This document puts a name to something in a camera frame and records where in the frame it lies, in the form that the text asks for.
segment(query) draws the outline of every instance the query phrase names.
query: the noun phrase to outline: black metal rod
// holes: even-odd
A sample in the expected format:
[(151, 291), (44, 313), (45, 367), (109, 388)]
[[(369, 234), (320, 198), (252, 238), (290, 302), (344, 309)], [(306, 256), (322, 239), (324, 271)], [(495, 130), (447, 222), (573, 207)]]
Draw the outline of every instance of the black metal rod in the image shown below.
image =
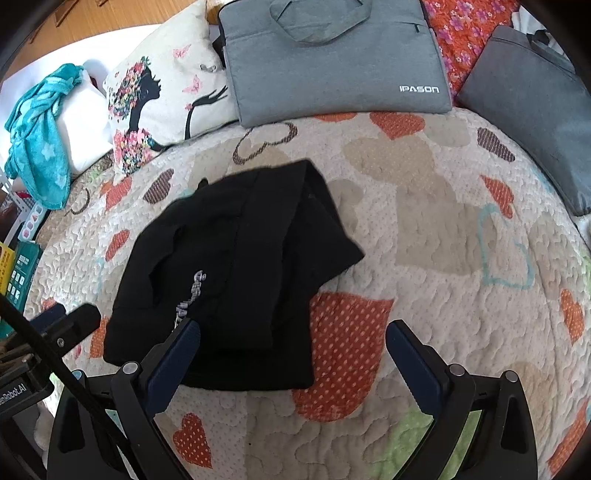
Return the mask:
[(6, 320), (16, 332), (20, 333), (25, 341), (32, 347), (36, 355), (46, 362), (51, 370), (57, 375), (76, 400), (88, 411), (88, 413), (99, 423), (110, 435), (121, 452), (127, 457), (134, 470), (139, 469), (135, 455), (131, 449), (129, 440), (123, 435), (119, 427), (107, 415), (104, 408), (92, 397), (80, 382), (72, 375), (70, 369), (61, 358), (56, 355), (49, 343), (35, 330), (29, 321), (19, 312), (4, 295), (0, 294), (0, 316)]

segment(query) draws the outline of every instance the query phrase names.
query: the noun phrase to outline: teal blanket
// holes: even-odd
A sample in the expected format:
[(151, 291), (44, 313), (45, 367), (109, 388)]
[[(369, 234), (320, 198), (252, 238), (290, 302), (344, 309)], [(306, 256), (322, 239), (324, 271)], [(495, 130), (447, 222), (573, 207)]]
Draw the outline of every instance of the teal blanket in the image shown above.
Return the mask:
[(70, 165), (56, 118), (61, 103), (82, 82), (83, 67), (67, 63), (31, 88), (17, 102), (4, 128), (12, 146), (4, 170), (20, 177), (45, 208), (64, 208), (70, 194)]

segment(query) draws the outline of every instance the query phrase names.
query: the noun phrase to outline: woman silhouette print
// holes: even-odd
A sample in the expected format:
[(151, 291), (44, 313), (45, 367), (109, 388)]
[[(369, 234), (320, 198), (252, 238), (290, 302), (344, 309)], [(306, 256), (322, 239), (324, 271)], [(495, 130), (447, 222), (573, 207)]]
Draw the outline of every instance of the woman silhouette print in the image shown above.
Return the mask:
[[(195, 107), (210, 105), (225, 97), (222, 96), (228, 87), (224, 86), (219, 92), (212, 92), (195, 100), (187, 115), (185, 127), (185, 140), (190, 138), (191, 116)], [(123, 173), (131, 175), (133, 172), (150, 162), (165, 147), (156, 142), (150, 132), (139, 127), (139, 118), (145, 104), (150, 100), (160, 98), (160, 80), (156, 80), (150, 70), (150, 60), (142, 57), (133, 65), (127, 73), (117, 93), (109, 101), (109, 112), (114, 118), (125, 119), (129, 117), (129, 128), (123, 133), (115, 131), (113, 136), (113, 153), (115, 162), (122, 166)]]

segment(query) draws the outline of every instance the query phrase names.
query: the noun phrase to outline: decorative pillow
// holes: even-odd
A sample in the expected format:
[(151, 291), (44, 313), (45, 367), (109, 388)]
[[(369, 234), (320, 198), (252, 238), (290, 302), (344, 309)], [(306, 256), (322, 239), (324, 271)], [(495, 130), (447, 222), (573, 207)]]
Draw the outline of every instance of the decorative pillow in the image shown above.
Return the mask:
[(164, 147), (238, 118), (209, 39), (205, 0), (157, 28), (103, 86), (109, 95), (116, 182)]
[(455, 98), (497, 25), (511, 25), (517, 0), (423, 0)]

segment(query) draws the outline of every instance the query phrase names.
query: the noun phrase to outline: metal screw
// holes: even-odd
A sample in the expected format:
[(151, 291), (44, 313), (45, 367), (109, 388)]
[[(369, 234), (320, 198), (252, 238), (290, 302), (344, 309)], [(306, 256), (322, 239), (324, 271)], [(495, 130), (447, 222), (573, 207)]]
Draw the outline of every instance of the metal screw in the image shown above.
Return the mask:
[(463, 374), (466, 373), (464, 367), (458, 364), (451, 364), (449, 366), (449, 371), (452, 373), (452, 375), (455, 375), (456, 377), (461, 377)]
[(515, 383), (519, 380), (519, 375), (517, 375), (513, 370), (507, 370), (505, 372), (505, 378), (511, 383)]
[(125, 375), (134, 374), (137, 372), (137, 370), (138, 370), (138, 364), (135, 362), (129, 362), (123, 366), (123, 373)]

